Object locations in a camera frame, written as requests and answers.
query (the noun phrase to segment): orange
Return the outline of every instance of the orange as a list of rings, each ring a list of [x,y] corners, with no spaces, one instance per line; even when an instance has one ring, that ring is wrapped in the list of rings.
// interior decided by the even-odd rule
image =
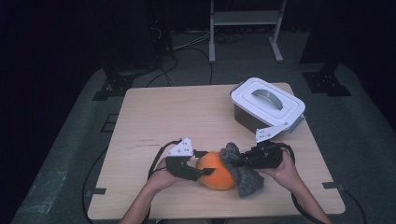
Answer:
[[[201,175],[200,181],[211,189],[230,189],[235,185],[231,173],[220,159],[219,152],[208,152],[199,158],[195,167],[197,169],[215,168],[211,175]]]

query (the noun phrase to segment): gray cloth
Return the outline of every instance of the gray cloth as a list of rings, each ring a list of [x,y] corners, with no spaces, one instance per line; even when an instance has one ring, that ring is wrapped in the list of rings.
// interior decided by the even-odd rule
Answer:
[[[226,148],[220,151],[220,158],[235,179],[239,197],[246,198],[264,187],[264,177],[247,166],[233,167],[231,162],[238,160],[239,154],[236,144],[228,143]]]

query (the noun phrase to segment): black cable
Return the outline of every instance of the black cable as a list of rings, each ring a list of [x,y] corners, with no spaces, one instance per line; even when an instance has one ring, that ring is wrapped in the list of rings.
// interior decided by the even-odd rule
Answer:
[[[280,147],[284,147],[290,154],[291,159],[293,160],[293,162],[296,162],[296,159],[294,157],[294,152],[291,149],[290,146],[283,144],[283,143],[278,143],[278,145]],[[325,224],[324,222],[320,221],[319,219],[312,217],[310,214],[308,214],[307,212],[305,212],[305,210],[300,206],[300,204],[297,201],[297,198],[295,197],[295,195],[293,193],[290,194],[291,195],[291,199],[294,203],[294,206],[296,207],[296,209],[301,213],[301,215],[303,215],[304,217],[308,218],[309,220],[311,220],[312,222],[316,223],[316,224]]]
[[[172,68],[170,68],[169,70],[163,71],[161,74],[159,74],[158,76],[154,77],[154,78],[146,85],[146,88],[147,88],[153,81],[155,81],[155,79],[157,79],[158,77],[161,77],[161,76],[163,76],[163,75],[167,75],[168,72],[170,72],[170,71],[172,71],[172,70],[174,70],[174,69],[176,68],[176,66],[178,65],[178,58],[177,58],[176,56],[174,56],[174,58],[175,58],[175,60],[176,60],[175,65],[173,65]]]
[[[177,144],[179,144],[180,142],[181,142],[181,140],[172,141],[172,142],[169,142],[169,143],[167,143],[165,146],[163,146],[163,147],[160,148],[160,150],[158,151],[157,155],[156,155],[155,158],[154,158],[154,161],[153,161],[152,164],[151,164],[151,167],[150,167],[149,170],[148,170],[148,179],[152,176],[152,174],[153,174],[154,172],[157,171],[157,170],[154,170],[154,169],[155,169],[155,167],[157,166],[157,162],[158,162],[158,160],[160,159],[160,157],[161,157],[161,155],[163,154],[163,152],[165,151],[165,149],[166,149],[167,147],[169,147],[170,145],[177,145]],[[148,223],[150,211],[151,211],[151,207],[148,209],[148,213],[146,214],[146,217],[145,217],[145,219],[143,220],[142,224]]]
[[[154,170],[153,172],[161,171],[161,170],[164,170],[164,169],[166,169],[166,166],[164,166],[163,168],[158,168],[158,169]]]
[[[163,69],[163,65],[160,65],[160,69],[161,71],[163,71],[163,73],[165,74],[165,78],[166,78],[166,86],[170,87],[171,86],[171,78],[168,76],[167,72]]]
[[[349,190],[347,190],[346,188],[344,188],[343,185],[339,185],[338,186],[338,190],[339,191],[343,191],[347,196],[349,196],[352,201],[359,207],[359,209],[361,210],[361,216],[363,218],[363,223],[367,224],[367,217],[366,217],[366,213],[364,212],[363,208],[361,207],[361,204],[358,202],[358,200],[353,197],[353,195],[349,192]]]
[[[225,35],[225,34],[218,34],[215,37],[215,41],[217,44],[222,44],[222,45],[231,45],[234,43],[237,43],[239,41],[242,41],[245,39],[245,36],[243,34],[240,34],[241,37],[238,37],[236,35]]]
[[[212,85],[212,78],[213,78],[213,67],[212,67],[212,63],[209,61],[209,57],[206,55],[206,53],[201,50],[201,49],[196,49],[196,48],[182,48],[182,49],[177,49],[175,52],[180,51],[180,50],[185,50],[185,49],[193,49],[193,50],[198,50],[201,53],[204,54],[204,56],[207,59],[207,62],[209,63],[209,67],[210,67],[210,78],[209,78],[209,85]]]
[[[85,209],[85,200],[84,200],[84,192],[85,192],[85,187],[87,185],[87,181],[88,181],[88,177],[91,175],[91,172],[93,170],[93,167],[95,167],[96,163],[99,161],[100,158],[102,158],[102,156],[107,152],[108,147],[105,148],[105,150],[102,151],[102,153],[98,156],[98,158],[96,158],[96,161],[93,163],[93,165],[90,168],[90,171],[88,172],[88,174],[85,176],[84,179],[84,184],[82,185],[82,191],[81,191],[81,205],[82,205],[82,211],[84,212],[84,216],[85,218],[87,218],[87,221],[91,224],[93,224],[93,222],[91,221],[91,219],[88,217],[88,213],[87,210]]]

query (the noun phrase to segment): container handle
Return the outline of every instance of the container handle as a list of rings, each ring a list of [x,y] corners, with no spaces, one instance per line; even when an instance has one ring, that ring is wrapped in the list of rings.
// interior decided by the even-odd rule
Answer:
[[[282,102],[279,100],[279,98],[277,98],[270,91],[267,91],[267,90],[255,90],[251,94],[256,95],[256,96],[263,96],[263,97],[267,98],[268,100],[270,100],[274,104],[276,109],[278,109],[278,110],[282,110],[283,109]]]

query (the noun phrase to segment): gray carpet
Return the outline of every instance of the gray carpet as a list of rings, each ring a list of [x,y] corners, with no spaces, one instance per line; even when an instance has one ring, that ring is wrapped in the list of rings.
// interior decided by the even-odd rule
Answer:
[[[318,143],[334,181],[342,183],[357,198],[368,223],[394,223],[396,213],[396,137],[375,104],[363,90],[359,79],[340,65],[335,75],[347,86],[352,96],[329,97],[311,93],[303,71],[316,70],[316,65],[300,66],[305,33],[281,32],[278,44],[285,62],[277,63],[268,43],[269,33],[238,35],[241,41],[217,44],[217,61],[212,65],[212,84],[236,84],[249,77],[268,82],[287,82],[295,95],[306,104],[306,121]],[[174,46],[187,43],[196,35],[173,35]],[[168,72],[171,86],[208,85],[211,69],[205,55],[207,43],[175,53],[177,66]],[[163,69],[176,64],[165,57]],[[134,88],[146,85],[162,71],[138,77]],[[103,70],[92,75],[79,96],[66,123],[43,164],[30,193],[13,223],[88,223],[81,202],[83,183],[90,168],[108,145],[111,133],[101,132],[110,113],[118,113],[122,97],[93,101],[105,81]],[[165,76],[150,87],[168,85]],[[99,175],[103,157],[87,179],[92,190]],[[341,193],[346,211],[333,216],[334,223],[362,223],[356,204]],[[84,197],[85,207],[89,195]],[[281,223],[304,223],[302,217],[282,217]],[[114,220],[94,223],[116,223]]]

